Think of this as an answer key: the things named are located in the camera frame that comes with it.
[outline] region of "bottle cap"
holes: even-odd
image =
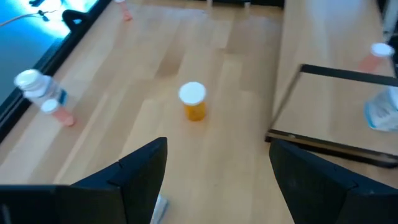
[[[17,75],[14,79],[14,84],[22,90],[29,90],[38,85],[37,80],[42,76],[42,73],[36,69],[28,69]]]
[[[201,83],[188,82],[181,86],[178,95],[185,105],[195,106],[205,99],[206,88]]]
[[[55,99],[51,99],[51,100],[46,100],[43,103],[43,105],[40,107],[40,109],[46,114],[52,114],[56,112],[59,107],[60,103]]]
[[[371,52],[376,57],[390,57],[395,53],[395,50],[385,43],[372,44]]]

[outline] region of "orange pill bottle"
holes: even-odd
[[[206,88],[198,82],[188,82],[178,93],[185,108],[185,115],[191,121],[200,121],[206,116]]]

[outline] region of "pill bottle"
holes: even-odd
[[[358,70],[374,73],[383,60],[393,56],[394,53],[395,50],[385,43],[372,44],[370,53],[359,63]]]
[[[24,97],[41,106],[46,100],[56,99],[66,106],[68,93],[54,79],[35,69],[21,72],[14,79],[15,85],[23,91]]]
[[[206,88],[201,83],[189,82],[181,86],[178,93],[191,121],[200,121],[206,116]]]
[[[50,99],[46,100],[40,109],[45,114],[51,114],[55,119],[57,119],[64,126],[72,126],[75,124],[75,118],[69,111],[67,111],[57,100]]]

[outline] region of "plastic bottle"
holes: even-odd
[[[377,67],[385,58],[394,54],[395,50],[385,43],[375,43],[371,46],[371,52],[366,56],[358,66],[360,72],[374,73]]]
[[[65,106],[68,93],[61,88],[50,76],[43,75],[35,69],[29,69],[18,74],[14,83],[24,92],[24,97],[41,106],[46,100],[56,99]]]
[[[185,114],[191,121],[200,121],[206,116],[206,88],[201,83],[189,82],[181,86],[178,93],[184,104]]]
[[[366,102],[364,114],[370,128],[398,131],[398,88],[389,86]]]
[[[46,114],[51,114],[65,126],[72,126],[75,124],[75,118],[72,114],[55,99],[46,100],[40,109]]]

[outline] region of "cable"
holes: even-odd
[[[56,11],[60,10],[62,5],[63,5],[63,2],[64,2],[64,0],[60,0],[61,4],[60,4],[60,7],[58,9],[55,9],[55,10],[52,10],[52,11],[45,11],[45,12],[39,10],[39,11],[37,11],[35,13],[28,13],[28,14],[19,15],[19,16],[16,16],[16,17],[12,18],[12,19],[7,20],[6,22],[0,23],[0,27],[5,26],[5,25],[7,25],[10,22],[14,22],[14,21],[17,21],[18,19],[22,19],[22,18],[25,18],[25,17],[30,17],[30,16],[34,16],[34,15],[40,15],[40,16],[44,17],[44,15],[46,15],[47,13],[53,13],[53,12],[56,12]]]

